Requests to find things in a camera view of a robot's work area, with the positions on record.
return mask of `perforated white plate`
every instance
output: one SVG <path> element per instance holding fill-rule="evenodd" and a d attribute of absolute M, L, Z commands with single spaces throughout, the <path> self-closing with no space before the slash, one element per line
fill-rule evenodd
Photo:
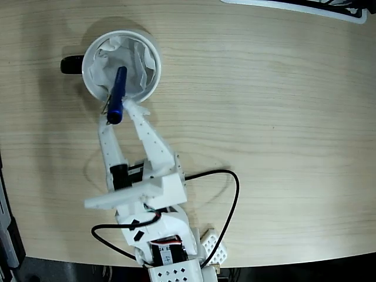
<path fill-rule="evenodd" d="M 152 282 L 203 282 L 198 259 L 148 269 Z"/>
<path fill-rule="evenodd" d="M 213 251 L 214 246 L 218 242 L 218 234 L 214 229 L 209 229 L 200 240 L 206 251 L 206 257 Z M 227 258 L 227 250 L 224 244 L 221 242 L 218 246 L 213 258 L 209 261 L 209 264 L 219 263 L 222 264 Z"/>

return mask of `tissue paper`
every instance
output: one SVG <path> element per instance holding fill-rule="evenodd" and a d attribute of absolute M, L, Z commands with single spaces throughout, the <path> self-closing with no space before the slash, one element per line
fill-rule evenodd
<path fill-rule="evenodd" d="M 114 36 L 104 41 L 89 67 L 93 82 L 110 93 L 117 69 L 127 67 L 126 95 L 132 97 L 143 92 L 153 80 L 156 63 L 145 43 L 128 36 Z"/>

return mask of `marker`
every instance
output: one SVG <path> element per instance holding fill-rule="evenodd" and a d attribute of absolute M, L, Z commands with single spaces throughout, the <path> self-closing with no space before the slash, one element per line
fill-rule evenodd
<path fill-rule="evenodd" d="M 123 97 L 125 96 L 127 79 L 127 68 L 125 66 L 121 66 L 117 71 L 107 112 L 107 121 L 112 125 L 119 124 L 123 119 Z"/>

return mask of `wooden table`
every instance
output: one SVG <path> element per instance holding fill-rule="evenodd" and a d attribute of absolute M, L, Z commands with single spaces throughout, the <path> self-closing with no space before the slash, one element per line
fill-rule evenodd
<path fill-rule="evenodd" d="M 196 1 L 2 1 L 0 149 L 28 256 L 134 266 L 90 228 L 106 193 L 100 104 L 59 62 L 101 34 L 143 28 L 160 43 L 157 91 L 143 103 L 186 173 L 234 170 L 240 200 L 224 266 L 325 260 L 376 251 L 376 17 L 321 16 Z M 117 136 L 144 157 L 128 120 Z M 220 230 L 225 176 L 189 183 L 192 226 Z M 103 232 L 131 251 L 118 230 Z"/>

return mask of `black handle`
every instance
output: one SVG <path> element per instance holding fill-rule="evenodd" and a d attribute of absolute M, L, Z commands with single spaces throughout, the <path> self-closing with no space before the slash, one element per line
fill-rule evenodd
<path fill-rule="evenodd" d="M 60 71 L 66 75 L 80 75 L 83 55 L 68 56 L 61 60 Z"/>

